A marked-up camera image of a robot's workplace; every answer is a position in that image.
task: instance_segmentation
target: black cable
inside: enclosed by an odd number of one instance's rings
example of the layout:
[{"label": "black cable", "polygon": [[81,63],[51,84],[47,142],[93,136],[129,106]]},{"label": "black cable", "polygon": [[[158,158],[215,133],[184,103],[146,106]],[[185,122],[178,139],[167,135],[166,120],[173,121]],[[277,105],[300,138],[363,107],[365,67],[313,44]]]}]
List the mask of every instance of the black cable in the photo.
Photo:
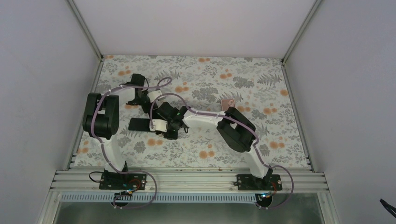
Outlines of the black cable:
[{"label": "black cable", "polygon": [[380,200],[381,204],[384,206],[384,208],[386,209],[386,211],[388,211],[391,215],[393,215],[393,217],[396,218],[396,208],[393,207],[392,205],[386,203],[386,201],[384,200]]},{"label": "black cable", "polygon": [[92,179],[91,174],[103,174],[103,172],[93,171],[93,172],[90,172],[90,173],[88,174],[88,177],[89,177],[89,179],[91,179],[91,181],[93,181],[93,182],[95,182],[95,183],[100,183],[100,181],[96,181],[96,180]]},{"label": "black cable", "polygon": [[147,87],[150,87],[150,85],[149,85],[149,81],[146,79],[146,77],[144,78],[144,80],[146,80]]}]

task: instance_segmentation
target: smartphone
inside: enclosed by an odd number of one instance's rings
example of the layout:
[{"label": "smartphone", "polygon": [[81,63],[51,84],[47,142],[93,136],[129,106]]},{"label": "smartphone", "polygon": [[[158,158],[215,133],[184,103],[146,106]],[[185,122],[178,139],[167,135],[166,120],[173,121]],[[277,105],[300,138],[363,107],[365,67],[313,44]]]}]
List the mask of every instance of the smartphone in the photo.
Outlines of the smartphone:
[{"label": "smartphone", "polygon": [[235,107],[234,99],[222,99],[221,101],[221,110],[226,111],[229,107]]}]

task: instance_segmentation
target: white wall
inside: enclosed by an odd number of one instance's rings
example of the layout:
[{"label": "white wall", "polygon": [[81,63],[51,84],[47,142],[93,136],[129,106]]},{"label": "white wall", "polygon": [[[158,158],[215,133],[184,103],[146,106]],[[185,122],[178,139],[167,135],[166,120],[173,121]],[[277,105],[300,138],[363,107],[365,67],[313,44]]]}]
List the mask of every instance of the white wall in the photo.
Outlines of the white wall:
[{"label": "white wall", "polygon": [[325,0],[286,62],[309,147],[345,224],[395,223],[396,1]]},{"label": "white wall", "polygon": [[75,0],[103,54],[282,58],[314,0]]},{"label": "white wall", "polygon": [[37,221],[98,60],[64,0],[0,2],[0,220]]}]

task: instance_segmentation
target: gray floor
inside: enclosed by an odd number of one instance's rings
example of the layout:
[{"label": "gray floor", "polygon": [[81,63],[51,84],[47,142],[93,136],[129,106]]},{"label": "gray floor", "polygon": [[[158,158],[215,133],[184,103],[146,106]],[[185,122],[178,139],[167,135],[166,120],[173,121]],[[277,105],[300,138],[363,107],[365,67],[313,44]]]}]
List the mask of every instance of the gray floor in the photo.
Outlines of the gray floor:
[{"label": "gray floor", "polygon": [[[273,204],[285,199],[275,195]],[[321,224],[316,194],[294,194],[283,207],[258,210],[250,204],[153,203],[144,209],[118,210],[109,203],[62,203],[57,224]]]}]

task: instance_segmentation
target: floral pattern surface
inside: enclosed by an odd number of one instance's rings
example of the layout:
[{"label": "floral pattern surface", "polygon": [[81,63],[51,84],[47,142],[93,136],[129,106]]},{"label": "floral pattern surface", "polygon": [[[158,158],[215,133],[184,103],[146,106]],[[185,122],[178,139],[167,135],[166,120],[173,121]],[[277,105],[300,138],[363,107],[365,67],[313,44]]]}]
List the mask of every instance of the floral pattern surface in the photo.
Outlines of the floral pattern surface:
[{"label": "floral pattern surface", "polygon": [[[103,93],[144,75],[153,86],[172,77],[162,92],[182,96],[198,110],[221,111],[221,99],[235,99],[236,108],[255,126],[259,149],[269,164],[307,167],[294,112],[278,59],[192,56],[106,56],[96,92]],[[183,104],[176,97],[165,99]],[[155,133],[128,130],[129,120],[148,118],[139,106],[120,105],[118,144],[132,167],[248,167],[243,154],[233,151],[216,129],[179,131],[179,139],[167,140]],[[84,132],[75,166],[103,166],[97,141]]]}]

